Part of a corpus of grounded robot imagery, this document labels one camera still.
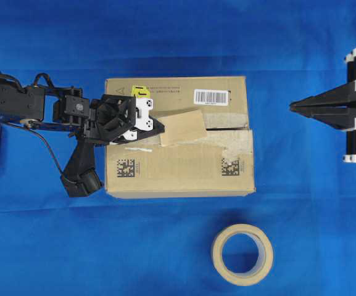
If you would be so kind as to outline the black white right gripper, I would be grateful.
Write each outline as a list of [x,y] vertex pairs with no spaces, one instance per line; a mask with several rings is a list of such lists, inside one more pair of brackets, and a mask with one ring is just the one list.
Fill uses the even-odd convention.
[[336,130],[346,131],[346,154],[343,161],[356,163],[356,48],[346,55],[345,63],[348,83],[292,102],[289,106],[295,113],[320,121]]

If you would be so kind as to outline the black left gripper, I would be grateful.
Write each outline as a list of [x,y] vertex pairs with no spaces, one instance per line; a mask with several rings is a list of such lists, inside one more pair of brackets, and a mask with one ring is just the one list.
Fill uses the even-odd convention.
[[165,126],[150,116],[153,100],[148,97],[103,95],[90,105],[84,125],[84,140],[101,145],[120,145],[164,133]]

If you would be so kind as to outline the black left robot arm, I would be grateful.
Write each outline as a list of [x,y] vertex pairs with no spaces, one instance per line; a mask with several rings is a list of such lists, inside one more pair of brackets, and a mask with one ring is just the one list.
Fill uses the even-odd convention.
[[80,88],[54,86],[45,73],[22,86],[0,72],[0,122],[20,123],[31,130],[66,131],[78,141],[99,146],[162,134],[164,125],[149,114],[152,99],[143,86],[134,89],[132,96],[105,94],[89,100]]

